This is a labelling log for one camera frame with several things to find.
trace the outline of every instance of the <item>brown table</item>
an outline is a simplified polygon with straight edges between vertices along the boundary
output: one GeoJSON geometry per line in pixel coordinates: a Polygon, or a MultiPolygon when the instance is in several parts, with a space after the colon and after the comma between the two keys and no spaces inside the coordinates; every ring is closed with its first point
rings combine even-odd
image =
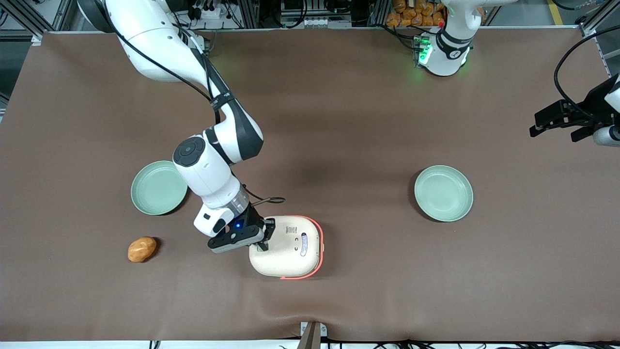
{"type": "MultiPolygon", "coordinates": [[[[245,248],[208,251],[196,196],[161,217],[131,203],[144,165],[213,123],[206,101],[139,75],[113,35],[44,36],[0,125],[0,340],[281,338],[305,320],[338,340],[618,339],[620,153],[528,134],[579,38],[481,30],[439,78],[381,30],[221,34],[213,63],[266,138],[236,174],[288,198],[263,215],[325,229],[320,272],[280,281],[245,248]],[[475,190],[458,222],[427,219],[412,196],[435,164],[475,190]],[[142,235],[163,248],[132,264],[142,235]]],[[[604,81],[594,43],[560,75],[579,101],[604,81]]]]}

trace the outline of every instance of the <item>light green bowl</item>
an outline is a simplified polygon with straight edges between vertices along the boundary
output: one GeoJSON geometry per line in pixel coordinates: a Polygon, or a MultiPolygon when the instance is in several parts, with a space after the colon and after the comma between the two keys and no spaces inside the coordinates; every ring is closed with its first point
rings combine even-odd
{"type": "Polygon", "coordinates": [[[442,222],[459,220],[474,204],[474,190],[464,174],[450,166],[431,166],[415,180],[415,200],[424,213],[442,222]]]}
{"type": "Polygon", "coordinates": [[[134,206],[151,215],[174,210],[186,193],[187,184],[171,161],[155,161],[146,165],[131,184],[134,206]]]}

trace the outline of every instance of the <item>label sticker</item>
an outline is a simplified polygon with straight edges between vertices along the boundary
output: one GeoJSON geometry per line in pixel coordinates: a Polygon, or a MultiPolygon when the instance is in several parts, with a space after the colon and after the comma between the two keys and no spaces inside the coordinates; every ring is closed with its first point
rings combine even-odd
{"type": "Polygon", "coordinates": [[[308,236],[306,233],[301,233],[301,256],[305,256],[308,252],[308,236]]]}

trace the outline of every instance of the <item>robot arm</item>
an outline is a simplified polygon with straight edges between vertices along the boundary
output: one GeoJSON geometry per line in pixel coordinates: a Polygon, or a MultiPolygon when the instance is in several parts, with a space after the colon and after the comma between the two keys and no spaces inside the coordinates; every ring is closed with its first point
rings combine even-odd
{"type": "Polygon", "coordinates": [[[516,0],[441,0],[448,9],[445,25],[432,34],[423,34],[429,44],[419,53],[418,62],[439,76],[456,73],[469,53],[469,46],[482,22],[478,7],[501,6],[516,0]]]}
{"type": "Polygon", "coordinates": [[[258,215],[230,170],[231,165],[258,155],[263,134],[200,48],[191,48],[180,38],[181,29],[174,27],[162,3],[166,1],[106,0],[94,4],[103,11],[127,57],[142,75],[157,81],[179,80],[155,61],[211,91],[211,106],[221,110],[225,120],[184,140],[173,154],[181,177],[203,201],[194,226],[211,237],[208,246],[214,252],[252,243],[266,250],[265,242],[275,223],[258,215]],[[230,231],[220,234],[226,226],[230,231]]]}
{"type": "Polygon", "coordinates": [[[534,115],[536,124],[529,129],[529,135],[536,137],[547,130],[581,126],[570,134],[573,142],[593,136],[594,142],[598,145],[620,147],[618,74],[590,90],[583,102],[577,105],[590,115],[585,115],[561,99],[534,115]]]}

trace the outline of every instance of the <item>green led light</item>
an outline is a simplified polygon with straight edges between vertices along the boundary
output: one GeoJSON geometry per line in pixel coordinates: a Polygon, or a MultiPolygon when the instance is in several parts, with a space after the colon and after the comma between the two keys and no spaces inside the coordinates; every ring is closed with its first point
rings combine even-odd
{"type": "Polygon", "coordinates": [[[420,60],[419,63],[422,65],[425,65],[428,63],[428,58],[430,57],[430,54],[433,52],[433,45],[427,45],[427,47],[422,50],[422,52],[420,52],[420,60]]]}

